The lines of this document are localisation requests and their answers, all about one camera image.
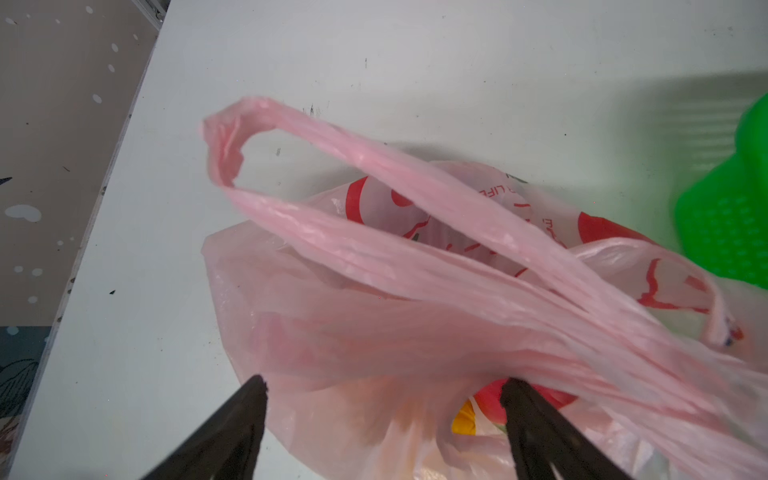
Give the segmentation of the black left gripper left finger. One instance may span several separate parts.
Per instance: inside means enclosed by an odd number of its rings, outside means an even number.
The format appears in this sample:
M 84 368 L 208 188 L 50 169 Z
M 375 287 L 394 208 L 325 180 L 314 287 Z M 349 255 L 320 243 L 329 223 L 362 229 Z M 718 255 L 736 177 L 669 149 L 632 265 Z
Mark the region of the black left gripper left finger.
M 245 480 L 254 476 L 265 432 L 268 388 L 251 377 L 145 480 Z

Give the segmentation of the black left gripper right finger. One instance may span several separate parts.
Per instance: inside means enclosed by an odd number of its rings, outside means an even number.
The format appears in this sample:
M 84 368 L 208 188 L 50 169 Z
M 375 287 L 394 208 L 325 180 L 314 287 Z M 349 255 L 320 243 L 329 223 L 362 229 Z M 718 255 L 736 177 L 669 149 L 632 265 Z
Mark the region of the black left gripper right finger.
M 500 403 L 519 479 L 630 479 L 530 384 L 508 379 Z

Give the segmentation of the yellow fruit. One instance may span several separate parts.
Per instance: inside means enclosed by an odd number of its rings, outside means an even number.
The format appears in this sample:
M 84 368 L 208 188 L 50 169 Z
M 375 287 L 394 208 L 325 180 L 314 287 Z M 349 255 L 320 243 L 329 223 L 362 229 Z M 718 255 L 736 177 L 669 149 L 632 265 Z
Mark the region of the yellow fruit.
M 457 412 L 451 425 L 454 434 L 475 436 L 476 435 L 476 413 L 471 400 L 466 400 Z

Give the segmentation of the pink plastic bag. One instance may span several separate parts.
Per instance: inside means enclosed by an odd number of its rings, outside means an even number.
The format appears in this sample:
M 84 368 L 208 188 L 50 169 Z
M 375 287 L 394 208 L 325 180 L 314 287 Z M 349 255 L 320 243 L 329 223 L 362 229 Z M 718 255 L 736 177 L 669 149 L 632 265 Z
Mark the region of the pink plastic bag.
M 505 479 L 473 395 L 516 377 L 635 478 L 767 475 L 767 293 L 494 167 L 263 97 L 203 124 L 245 221 L 204 242 L 221 340 L 328 479 Z M 466 400 L 475 436 L 451 425 Z

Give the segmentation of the green plastic basket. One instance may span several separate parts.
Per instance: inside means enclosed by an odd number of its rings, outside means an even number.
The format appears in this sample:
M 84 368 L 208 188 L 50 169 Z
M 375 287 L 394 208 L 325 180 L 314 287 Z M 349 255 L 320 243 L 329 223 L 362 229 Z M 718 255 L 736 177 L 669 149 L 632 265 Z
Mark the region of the green plastic basket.
M 767 287 L 766 97 L 741 117 L 733 155 L 680 195 L 673 218 L 689 260 Z

